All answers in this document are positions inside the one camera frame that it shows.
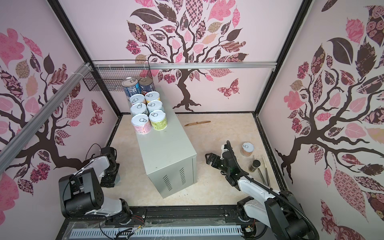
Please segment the horizontal aluminium rail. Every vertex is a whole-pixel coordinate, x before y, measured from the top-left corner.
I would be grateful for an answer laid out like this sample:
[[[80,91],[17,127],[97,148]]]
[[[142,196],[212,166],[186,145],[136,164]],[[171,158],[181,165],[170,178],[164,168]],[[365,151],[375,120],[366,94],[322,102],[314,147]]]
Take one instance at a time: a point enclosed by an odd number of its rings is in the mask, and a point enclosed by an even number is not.
[[[167,69],[275,69],[276,62],[231,62],[231,63],[125,63],[94,64],[96,68],[147,68],[153,70]]]

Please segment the pale blue labelled can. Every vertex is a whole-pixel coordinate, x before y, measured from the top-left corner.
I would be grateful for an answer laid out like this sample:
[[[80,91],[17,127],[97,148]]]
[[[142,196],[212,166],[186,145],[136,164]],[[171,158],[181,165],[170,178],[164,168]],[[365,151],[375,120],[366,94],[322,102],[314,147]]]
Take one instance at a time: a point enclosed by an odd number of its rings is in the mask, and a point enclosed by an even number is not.
[[[147,109],[148,109],[149,113],[152,113],[152,112],[157,111],[157,110],[165,112],[163,103],[159,100],[154,100],[154,101],[147,103]]]

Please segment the white green labelled can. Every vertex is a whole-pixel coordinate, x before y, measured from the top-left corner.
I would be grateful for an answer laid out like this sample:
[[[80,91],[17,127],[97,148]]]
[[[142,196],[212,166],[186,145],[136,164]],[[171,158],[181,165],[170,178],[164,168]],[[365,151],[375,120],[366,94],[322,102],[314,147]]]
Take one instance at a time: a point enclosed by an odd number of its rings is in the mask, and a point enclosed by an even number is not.
[[[147,105],[144,103],[134,104],[131,106],[130,110],[131,110],[132,116],[136,116],[136,115],[140,115],[140,114],[145,114],[147,116],[149,115]]]

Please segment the dark red labelled can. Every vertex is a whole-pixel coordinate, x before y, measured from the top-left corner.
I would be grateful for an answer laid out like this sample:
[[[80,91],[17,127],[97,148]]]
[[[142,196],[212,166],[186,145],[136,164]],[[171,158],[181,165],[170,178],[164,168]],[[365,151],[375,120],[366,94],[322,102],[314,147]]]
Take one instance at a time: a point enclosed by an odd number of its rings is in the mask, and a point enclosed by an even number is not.
[[[143,95],[156,90],[153,79],[150,77],[141,78],[139,86]]]

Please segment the diagonal aluminium rail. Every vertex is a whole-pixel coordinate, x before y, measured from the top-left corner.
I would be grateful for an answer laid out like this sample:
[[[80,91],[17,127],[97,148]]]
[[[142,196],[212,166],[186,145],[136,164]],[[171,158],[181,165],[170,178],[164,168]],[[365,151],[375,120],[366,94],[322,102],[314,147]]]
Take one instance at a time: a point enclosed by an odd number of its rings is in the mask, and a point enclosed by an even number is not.
[[[23,147],[37,133],[45,121],[53,114],[55,109],[69,95],[70,91],[92,70],[90,63],[83,63],[54,94],[39,112],[21,129],[10,143],[1,152],[1,173],[3,173],[10,163],[16,158]]]

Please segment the dark pepper shaker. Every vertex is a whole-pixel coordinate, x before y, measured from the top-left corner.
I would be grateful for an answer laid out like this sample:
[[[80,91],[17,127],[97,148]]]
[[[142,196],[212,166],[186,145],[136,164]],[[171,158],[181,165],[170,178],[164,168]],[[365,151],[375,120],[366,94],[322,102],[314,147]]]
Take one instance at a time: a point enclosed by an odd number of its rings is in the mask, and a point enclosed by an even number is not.
[[[261,166],[261,162],[259,160],[253,160],[251,165],[249,166],[250,172],[255,172]]]

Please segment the orange labelled can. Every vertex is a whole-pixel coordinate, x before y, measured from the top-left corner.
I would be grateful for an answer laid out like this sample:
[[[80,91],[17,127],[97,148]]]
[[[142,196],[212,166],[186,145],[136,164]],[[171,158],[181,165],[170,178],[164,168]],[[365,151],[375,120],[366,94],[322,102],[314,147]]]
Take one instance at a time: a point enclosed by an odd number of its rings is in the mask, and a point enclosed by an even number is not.
[[[250,142],[244,142],[241,146],[241,154],[244,157],[250,157],[254,151],[254,145]]]

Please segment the grey metal cabinet box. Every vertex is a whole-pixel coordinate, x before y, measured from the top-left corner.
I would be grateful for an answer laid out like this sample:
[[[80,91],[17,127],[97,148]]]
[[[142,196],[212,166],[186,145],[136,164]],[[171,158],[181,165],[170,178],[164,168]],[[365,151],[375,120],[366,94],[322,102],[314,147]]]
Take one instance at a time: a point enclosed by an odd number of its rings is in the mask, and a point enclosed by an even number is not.
[[[156,90],[168,125],[161,131],[152,129],[145,135],[137,134],[137,139],[147,176],[160,195],[167,198],[197,182],[197,152],[164,90]]]

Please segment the yellow labelled can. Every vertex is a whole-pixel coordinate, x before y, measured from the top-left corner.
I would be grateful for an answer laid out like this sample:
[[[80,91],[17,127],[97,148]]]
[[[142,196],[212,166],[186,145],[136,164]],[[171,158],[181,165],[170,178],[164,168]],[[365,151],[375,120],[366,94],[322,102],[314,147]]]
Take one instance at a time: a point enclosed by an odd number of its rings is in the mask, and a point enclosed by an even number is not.
[[[145,100],[148,103],[152,102],[152,101],[160,101],[160,94],[156,91],[152,91],[152,92],[148,92],[146,93],[145,95]]]

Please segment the wooden knife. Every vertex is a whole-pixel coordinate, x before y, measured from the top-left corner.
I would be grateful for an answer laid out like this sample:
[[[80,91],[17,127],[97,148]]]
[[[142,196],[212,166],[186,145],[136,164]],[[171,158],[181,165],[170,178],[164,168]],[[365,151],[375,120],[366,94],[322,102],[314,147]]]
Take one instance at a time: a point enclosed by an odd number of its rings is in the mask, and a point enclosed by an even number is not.
[[[206,123],[210,123],[210,122],[211,121],[200,121],[200,122],[188,123],[188,124],[184,125],[184,127],[195,126],[195,125],[200,125],[200,124],[206,124]]]

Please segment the metal tongs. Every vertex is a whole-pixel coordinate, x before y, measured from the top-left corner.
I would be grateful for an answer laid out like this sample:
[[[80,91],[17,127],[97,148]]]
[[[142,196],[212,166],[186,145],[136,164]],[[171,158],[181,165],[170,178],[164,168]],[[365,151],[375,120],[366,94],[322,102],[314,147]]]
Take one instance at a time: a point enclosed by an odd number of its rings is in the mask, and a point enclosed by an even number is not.
[[[269,180],[269,175],[268,175],[268,170],[267,170],[267,167],[265,166],[265,160],[263,159],[263,162],[261,162],[261,166],[256,170],[262,180],[262,183],[267,186],[267,187],[270,187],[270,180]]]

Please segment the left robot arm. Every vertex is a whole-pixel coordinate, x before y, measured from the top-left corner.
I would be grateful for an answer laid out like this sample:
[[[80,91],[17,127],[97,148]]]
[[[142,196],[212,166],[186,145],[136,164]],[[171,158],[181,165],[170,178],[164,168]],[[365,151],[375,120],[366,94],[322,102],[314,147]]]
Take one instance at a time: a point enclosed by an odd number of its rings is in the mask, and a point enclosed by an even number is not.
[[[100,155],[91,157],[88,164],[59,180],[60,206],[65,218],[102,216],[109,224],[126,225],[132,211],[123,199],[110,199],[103,188],[113,188],[120,181],[117,150],[104,147]]]

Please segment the pink labelled can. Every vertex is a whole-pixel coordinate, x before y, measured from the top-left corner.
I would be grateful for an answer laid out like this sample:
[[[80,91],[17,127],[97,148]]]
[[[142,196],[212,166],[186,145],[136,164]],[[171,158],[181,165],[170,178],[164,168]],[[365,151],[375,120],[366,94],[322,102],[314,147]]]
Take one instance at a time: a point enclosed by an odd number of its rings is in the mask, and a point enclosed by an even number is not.
[[[147,104],[147,101],[145,99],[145,96],[142,94],[135,94],[132,95],[129,99],[130,104],[133,106],[135,104]]]
[[[139,135],[146,135],[152,130],[149,117],[146,114],[138,114],[132,117],[131,123]]]

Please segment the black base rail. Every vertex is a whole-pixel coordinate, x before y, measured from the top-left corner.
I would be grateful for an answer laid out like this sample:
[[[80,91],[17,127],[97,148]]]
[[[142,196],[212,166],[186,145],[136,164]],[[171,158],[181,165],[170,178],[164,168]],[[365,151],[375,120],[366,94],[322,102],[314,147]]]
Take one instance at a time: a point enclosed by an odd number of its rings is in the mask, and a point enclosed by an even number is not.
[[[170,237],[170,238],[138,238],[111,240],[260,240],[266,232],[271,231],[257,220],[244,222],[239,217],[237,205],[218,206],[166,206],[166,207],[133,207],[131,221],[126,225],[109,224],[103,217],[75,217],[64,221],[59,230],[58,240],[65,240],[72,229],[95,228],[137,228],[144,227],[190,227],[190,226],[240,226],[243,235],[216,237]]]

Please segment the large blue labelled can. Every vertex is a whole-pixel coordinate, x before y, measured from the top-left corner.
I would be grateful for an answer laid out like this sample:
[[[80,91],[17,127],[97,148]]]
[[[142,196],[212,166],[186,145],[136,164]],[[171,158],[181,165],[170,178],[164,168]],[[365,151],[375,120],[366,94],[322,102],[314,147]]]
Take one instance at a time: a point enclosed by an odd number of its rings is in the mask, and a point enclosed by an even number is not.
[[[133,77],[125,78],[122,81],[122,87],[128,99],[133,95],[141,94],[139,81],[136,78],[133,78]]]

